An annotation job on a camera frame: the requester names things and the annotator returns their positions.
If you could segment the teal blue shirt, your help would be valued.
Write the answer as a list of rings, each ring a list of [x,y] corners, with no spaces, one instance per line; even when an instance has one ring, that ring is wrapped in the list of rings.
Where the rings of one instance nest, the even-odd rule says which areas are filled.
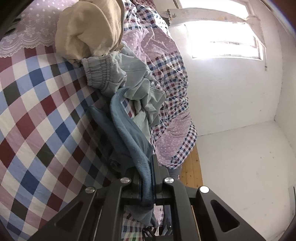
[[[115,150],[111,165],[116,167],[122,176],[125,176],[129,168],[135,167],[142,179],[140,204],[128,206],[128,212],[143,225],[158,227],[154,216],[153,147],[121,103],[127,91],[127,87],[121,88],[111,98],[109,114],[94,106],[89,110],[93,120],[103,130]]]

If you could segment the wooden headboard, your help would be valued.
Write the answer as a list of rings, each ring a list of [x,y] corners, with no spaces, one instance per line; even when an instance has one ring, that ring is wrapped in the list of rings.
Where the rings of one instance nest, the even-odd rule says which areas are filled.
[[[191,153],[182,164],[180,180],[185,186],[199,188],[203,186],[201,165],[197,146],[194,146]]]

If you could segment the blue grey plush pillow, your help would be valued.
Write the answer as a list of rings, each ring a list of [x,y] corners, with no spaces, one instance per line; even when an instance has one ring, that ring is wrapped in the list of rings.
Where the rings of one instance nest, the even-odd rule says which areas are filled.
[[[178,166],[178,168],[175,168],[175,169],[168,168],[169,176],[171,178],[174,178],[175,180],[180,179],[181,172],[182,172],[182,166]]]

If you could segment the plaid checkered bed sheet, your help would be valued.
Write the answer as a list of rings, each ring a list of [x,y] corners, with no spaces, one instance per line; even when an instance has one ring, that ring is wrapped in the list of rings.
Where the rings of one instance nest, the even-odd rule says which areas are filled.
[[[87,186],[114,179],[88,108],[108,100],[57,54],[57,21],[74,1],[33,1],[1,39],[1,224],[28,240]]]

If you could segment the purple polka dot pillow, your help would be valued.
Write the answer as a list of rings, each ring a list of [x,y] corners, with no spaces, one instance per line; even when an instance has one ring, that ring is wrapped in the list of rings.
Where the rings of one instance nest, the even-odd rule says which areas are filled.
[[[170,170],[179,168],[196,144],[197,136],[189,110],[182,112],[155,142],[158,162]]]

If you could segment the grey green sweatshirt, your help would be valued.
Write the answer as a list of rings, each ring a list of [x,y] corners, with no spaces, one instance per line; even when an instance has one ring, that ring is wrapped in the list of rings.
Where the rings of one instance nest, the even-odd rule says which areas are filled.
[[[154,77],[149,67],[126,46],[120,52],[103,56],[103,62],[107,64],[103,68],[107,72],[103,76],[101,93],[112,97],[118,89],[128,88],[124,97],[134,101],[133,121],[149,140],[151,127],[160,121],[159,111],[166,99],[165,92],[153,86]]]

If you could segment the checkered purple duvet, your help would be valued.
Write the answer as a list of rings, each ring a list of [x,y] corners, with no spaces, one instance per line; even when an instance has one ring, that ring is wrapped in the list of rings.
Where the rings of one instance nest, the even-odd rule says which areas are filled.
[[[137,1],[123,1],[123,4],[123,41],[152,71],[154,86],[166,93],[157,130],[188,130],[192,124],[187,97],[188,76],[168,25],[151,6]]]

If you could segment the light blue elastic-cuff garment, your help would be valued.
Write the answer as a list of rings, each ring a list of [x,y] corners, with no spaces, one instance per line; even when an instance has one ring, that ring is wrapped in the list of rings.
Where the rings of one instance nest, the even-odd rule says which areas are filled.
[[[99,89],[104,96],[112,97],[126,83],[126,72],[111,54],[84,58],[81,63],[87,85]]]

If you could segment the window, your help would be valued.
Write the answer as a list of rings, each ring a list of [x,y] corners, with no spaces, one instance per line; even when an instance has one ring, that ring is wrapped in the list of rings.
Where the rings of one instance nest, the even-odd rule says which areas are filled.
[[[183,26],[196,49],[193,58],[265,60],[260,18],[249,1],[180,1],[167,9],[169,25]]]

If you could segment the beige khaki garment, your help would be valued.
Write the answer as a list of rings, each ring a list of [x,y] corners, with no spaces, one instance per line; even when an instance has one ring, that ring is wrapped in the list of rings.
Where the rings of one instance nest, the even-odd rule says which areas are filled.
[[[123,1],[78,1],[59,16],[56,52],[72,64],[122,48]]]

